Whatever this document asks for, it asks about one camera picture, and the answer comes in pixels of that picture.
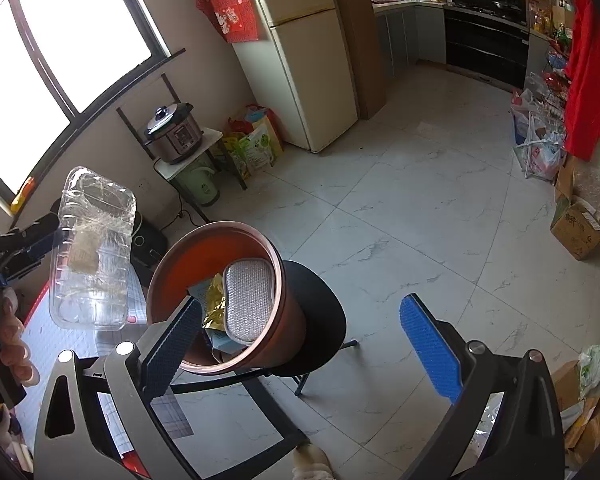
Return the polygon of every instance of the green kettle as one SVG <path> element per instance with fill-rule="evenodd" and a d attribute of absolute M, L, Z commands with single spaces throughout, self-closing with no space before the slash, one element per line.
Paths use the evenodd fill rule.
<path fill-rule="evenodd" d="M 183 171 L 177 179 L 193 195 L 201 206 L 209 206 L 220 198 L 220 191 L 209 178 L 216 172 L 206 166 Z"/>

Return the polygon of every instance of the refrigerator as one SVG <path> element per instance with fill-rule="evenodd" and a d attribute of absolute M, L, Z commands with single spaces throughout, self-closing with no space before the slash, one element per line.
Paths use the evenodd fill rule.
<path fill-rule="evenodd" d="M 286 142 L 317 153 L 358 120 L 334 0 L 251 0 L 258 41 L 234 43 L 258 104 Z"/>

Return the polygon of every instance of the metal stool base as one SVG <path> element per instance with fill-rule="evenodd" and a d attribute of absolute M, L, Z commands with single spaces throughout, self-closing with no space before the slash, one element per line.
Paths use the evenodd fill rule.
<path fill-rule="evenodd" d="M 342 350 L 343 348 L 349 348 L 350 346 L 358 346 L 358 344 L 359 343 L 355 339 L 352 339 L 351 341 L 343 343 L 342 346 L 340 347 L 340 350 Z M 300 395 L 302 394 L 302 389 L 304 388 L 304 385 L 306 384 L 306 380 L 309 378 L 309 374 L 304 374 L 301 376 L 293 376 L 291 378 L 298 385 L 298 387 L 294 391 L 294 395 L 296 397 L 300 397 Z"/>

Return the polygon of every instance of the rice cooker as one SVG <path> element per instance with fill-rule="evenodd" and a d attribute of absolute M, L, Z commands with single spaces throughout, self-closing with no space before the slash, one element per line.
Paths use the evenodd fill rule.
<path fill-rule="evenodd" d="M 191 115 L 193 106 L 177 103 L 161 106 L 146 126 L 146 145 L 168 164 L 184 160 L 202 143 L 202 130 Z"/>

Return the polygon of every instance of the red gift bag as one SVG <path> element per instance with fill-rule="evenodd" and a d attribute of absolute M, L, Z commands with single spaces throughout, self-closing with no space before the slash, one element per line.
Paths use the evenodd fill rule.
<path fill-rule="evenodd" d="M 258 31 L 250 0 L 196 0 L 227 43 L 256 41 Z"/>

